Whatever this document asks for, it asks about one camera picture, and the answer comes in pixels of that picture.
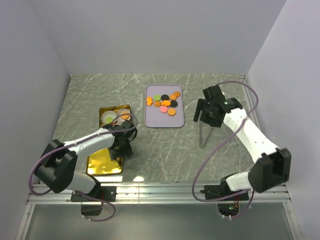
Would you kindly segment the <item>gold tin lid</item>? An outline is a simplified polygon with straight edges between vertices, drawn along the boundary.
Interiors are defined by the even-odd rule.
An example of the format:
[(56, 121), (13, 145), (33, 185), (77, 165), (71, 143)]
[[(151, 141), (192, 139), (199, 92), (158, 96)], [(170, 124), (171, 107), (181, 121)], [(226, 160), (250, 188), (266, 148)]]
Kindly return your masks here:
[(111, 159), (107, 148), (94, 152), (87, 157), (86, 173), (92, 176), (108, 176), (123, 171), (123, 158)]

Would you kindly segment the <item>orange dotted round cookie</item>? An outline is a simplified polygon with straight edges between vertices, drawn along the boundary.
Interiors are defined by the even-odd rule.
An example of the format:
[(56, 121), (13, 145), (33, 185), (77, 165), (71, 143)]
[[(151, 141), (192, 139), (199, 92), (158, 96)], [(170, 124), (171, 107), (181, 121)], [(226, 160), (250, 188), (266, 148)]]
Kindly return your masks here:
[(127, 120), (127, 119), (130, 119), (131, 115), (130, 115), (130, 113), (128, 113), (128, 112), (122, 112), (122, 113), (120, 114), (120, 117), (121, 117), (123, 120)]

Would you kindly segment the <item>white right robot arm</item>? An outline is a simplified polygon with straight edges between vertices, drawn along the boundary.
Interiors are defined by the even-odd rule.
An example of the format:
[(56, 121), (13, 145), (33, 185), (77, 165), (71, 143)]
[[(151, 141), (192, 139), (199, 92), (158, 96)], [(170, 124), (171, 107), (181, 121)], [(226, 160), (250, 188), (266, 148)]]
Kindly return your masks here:
[(234, 97), (226, 98), (218, 84), (202, 92), (204, 97), (197, 102), (194, 122), (201, 121), (214, 128), (226, 125), (233, 132), (228, 140), (238, 137), (253, 161), (250, 171), (223, 177), (213, 192), (214, 200), (231, 200), (249, 190), (263, 193), (287, 182), (292, 159), (290, 151), (271, 142), (252, 122), (240, 102)]

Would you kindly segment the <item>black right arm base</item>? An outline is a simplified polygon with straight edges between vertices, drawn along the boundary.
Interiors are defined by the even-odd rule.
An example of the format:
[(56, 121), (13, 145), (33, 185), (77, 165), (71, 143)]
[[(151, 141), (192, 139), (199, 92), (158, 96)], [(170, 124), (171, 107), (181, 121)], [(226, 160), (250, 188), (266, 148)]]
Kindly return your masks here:
[[(224, 190), (220, 185), (205, 185), (200, 193), (204, 194), (206, 200), (214, 200), (235, 194), (229, 190)], [(225, 198), (217, 204), (218, 213), (223, 217), (235, 218), (241, 213), (240, 201), (248, 201), (250, 199), (247, 192)]]

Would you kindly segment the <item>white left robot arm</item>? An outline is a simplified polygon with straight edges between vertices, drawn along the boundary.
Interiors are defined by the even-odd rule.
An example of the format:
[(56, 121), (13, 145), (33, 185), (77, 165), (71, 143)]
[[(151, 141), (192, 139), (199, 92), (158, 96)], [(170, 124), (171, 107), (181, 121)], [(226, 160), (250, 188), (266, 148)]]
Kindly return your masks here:
[(130, 138), (136, 132), (136, 126), (126, 120), (121, 125), (107, 124), (76, 140), (51, 141), (31, 170), (28, 180), (30, 192), (42, 196), (50, 191), (72, 190), (81, 192), (89, 201), (97, 200), (101, 194), (100, 182), (87, 173), (77, 171), (77, 162), (103, 149), (111, 151), (112, 160), (130, 157)]

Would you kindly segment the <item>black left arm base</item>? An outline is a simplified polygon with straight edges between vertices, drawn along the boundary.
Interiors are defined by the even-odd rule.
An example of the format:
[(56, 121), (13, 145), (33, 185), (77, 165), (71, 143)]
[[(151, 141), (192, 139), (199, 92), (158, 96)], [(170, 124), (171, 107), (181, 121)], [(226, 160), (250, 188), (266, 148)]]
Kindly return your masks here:
[(116, 200), (116, 186), (99, 186), (94, 187), (89, 193), (73, 191), (70, 201), (72, 203), (81, 203), (81, 214), (86, 217), (97, 217), (102, 213), (104, 206), (109, 206), (112, 209), (112, 214), (107, 219), (113, 217), (116, 213), (116, 207), (113, 204)]

